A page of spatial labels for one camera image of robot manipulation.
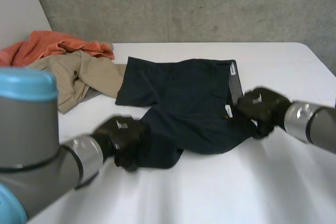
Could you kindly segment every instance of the white table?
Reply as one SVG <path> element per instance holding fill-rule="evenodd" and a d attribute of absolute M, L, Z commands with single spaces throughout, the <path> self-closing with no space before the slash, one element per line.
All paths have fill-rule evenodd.
<path fill-rule="evenodd" d="M 235 59 L 243 91 L 268 86 L 291 99 L 334 105 L 336 78 L 298 43 L 114 44 L 115 62 Z M 60 140 L 90 133 L 113 114 L 146 109 L 100 95 L 59 116 Z M 171 169 L 130 174 L 106 163 L 94 183 L 72 191 L 30 224 L 335 223 L 336 155 L 275 130 L 222 155 L 183 153 Z"/>

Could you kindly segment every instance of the concrete wall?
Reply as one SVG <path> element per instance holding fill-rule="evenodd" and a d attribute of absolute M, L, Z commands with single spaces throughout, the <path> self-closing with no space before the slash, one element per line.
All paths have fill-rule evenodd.
<path fill-rule="evenodd" d="M 53 30 L 110 42 L 296 41 L 336 74 L 336 0 L 40 0 Z"/>

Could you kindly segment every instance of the orange towel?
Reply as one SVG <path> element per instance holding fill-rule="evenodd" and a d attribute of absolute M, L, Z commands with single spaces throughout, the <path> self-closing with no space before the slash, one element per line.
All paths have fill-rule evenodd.
<path fill-rule="evenodd" d="M 107 43 L 86 42 L 56 31 L 34 31 L 30 34 L 29 41 L 21 41 L 0 50 L 0 66 L 24 67 L 45 56 L 61 55 L 79 49 L 97 58 L 114 59 L 113 51 Z"/>

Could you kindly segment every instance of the robotic arm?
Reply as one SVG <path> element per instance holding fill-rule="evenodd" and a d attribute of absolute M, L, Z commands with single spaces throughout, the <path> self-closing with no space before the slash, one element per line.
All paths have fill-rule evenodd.
<path fill-rule="evenodd" d="M 336 154 L 336 109 L 309 102 L 290 102 L 266 88 L 256 88 L 238 99 L 236 108 L 258 123 L 255 138 L 267 136 L 274 126 L 298 140 Z"/>
<path fill-rule="evenodd" d="M 55 77 L 0 69 L 0 223 L 24 224 L 73 188 L 89 184 L 111 156 L 135 170 L 149 126 L 114 116 L 91 135 L 58 139 Z"/>

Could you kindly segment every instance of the black glove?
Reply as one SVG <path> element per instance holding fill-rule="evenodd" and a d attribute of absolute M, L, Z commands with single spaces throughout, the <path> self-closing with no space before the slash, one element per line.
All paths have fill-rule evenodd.
<path fill-rule="evenodd" d="M 290 101 L 283 95 L 266 88 L 256 88 L 238 99 L 236 108 L 246 117 L 257 121 L 258 130 L 254 136 L 261 139 L 274 130 L 274 126 L 284 127 L 284 118 Z"/>
<path fill-rule="evenodd" d="M 150 149 L 150 126 L 131 117 L 114 116 L 101 124 L 92 134 L 103 151 L 104 160 L 114 156 L 117 166 L 128 171 L 138 168 L 138 153 Z"/>

